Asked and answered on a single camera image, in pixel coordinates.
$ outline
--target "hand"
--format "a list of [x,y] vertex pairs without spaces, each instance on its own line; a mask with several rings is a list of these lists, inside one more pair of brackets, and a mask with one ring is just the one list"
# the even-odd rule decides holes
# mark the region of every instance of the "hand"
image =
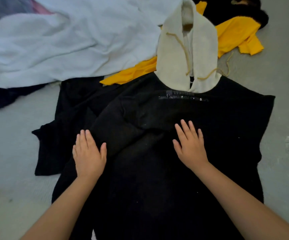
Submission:
[[89,130],[80,131],[77,135],[76,144],[72,149],[73,159],[76,163],[78,178],[96,177],[96,180],[101,176],[107,162],[107,146],[103,143],[100,152],[96,146],[94,139]]
[[192,121],[189,121],[189,127],[184,120],[181,120],[183,130],[178,124],[175,124],[181,145],[177,140],[173,140],[173,146],[179,159],[191,169],[194,173],[204,165],[209,164],[207,153],[204,148],[203,133],[198,129],[198,135]]

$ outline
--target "white fabric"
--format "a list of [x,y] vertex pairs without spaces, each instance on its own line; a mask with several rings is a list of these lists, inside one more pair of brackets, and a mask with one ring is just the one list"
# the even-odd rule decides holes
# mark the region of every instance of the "white fabric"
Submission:
[[162,25],[182,0],[127,0],[139,8],[155,25]]
[[103,76],[156,55],[160,28],[126,0],[36,0],[0,20],[0,88]]
[[[189,32],[183,32],[183,25],[193,24]],[[186,53],[175,34],[185,46],[189,57],[189,73]],[[168,87],[187,92],[203,93],[214,88],[221,75],[214,71],[217,67],[218,36],[214,25],[196,11],[191,0],[183,0],[163,24],[157,50],[158,78]],[[190,73],[194,81],[190,88]]]

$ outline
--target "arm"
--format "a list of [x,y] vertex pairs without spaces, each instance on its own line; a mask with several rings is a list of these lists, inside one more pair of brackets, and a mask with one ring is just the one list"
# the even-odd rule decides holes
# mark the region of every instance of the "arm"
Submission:
[[106,144],[100,153],[90,134],[82,130],[72,149],[77,178],[50,206],[21,240],[69,239],[80,211],[96,185],[107,161]]
[[179,159],[213,193],[231,221],[246,240],[289,239],[289,224],[255,197],[208,162],[201,130],[196,133],[189,121],[189,127],[181,120],[176,124],[179,140],[173,140]]

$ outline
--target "yellow shirt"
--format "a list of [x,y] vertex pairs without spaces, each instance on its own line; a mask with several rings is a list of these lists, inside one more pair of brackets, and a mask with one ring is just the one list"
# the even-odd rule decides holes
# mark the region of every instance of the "yellow shirt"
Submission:
[[[206,2],[199,2],[196,5],[197,12],[203,15],[206,6]],[[217,25],[215,28],[218,33],[218,58],[236,47],[239,47],[240,53],[254,55],[261,52],[264,48],[256,36],[260,26],[252,18],[244,16],[237,16]],[[100,81],[100,83],[104,85],[125,84],[140,76],[154,72],[156,64],[157,57],[155,56],[150,60],[136,64],[134,67],[120,71]]]

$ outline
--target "floor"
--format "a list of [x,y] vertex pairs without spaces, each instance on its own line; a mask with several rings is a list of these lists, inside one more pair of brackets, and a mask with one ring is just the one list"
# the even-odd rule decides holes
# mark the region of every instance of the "floor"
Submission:
[[[262,139],[258,170],[265,204],[289,222],[289,0],[262,0],[269,24],[257,33],[265,49],[255,56],[234,51],[229,77],[262,94],[275,95]],[[225,69],[230,54],[219,60]],[[47,209],[58,176],[35,177],[39,143],[31,131],[53,120],[59,93],[49,85],[0,110],[0,239],[19,239]]]

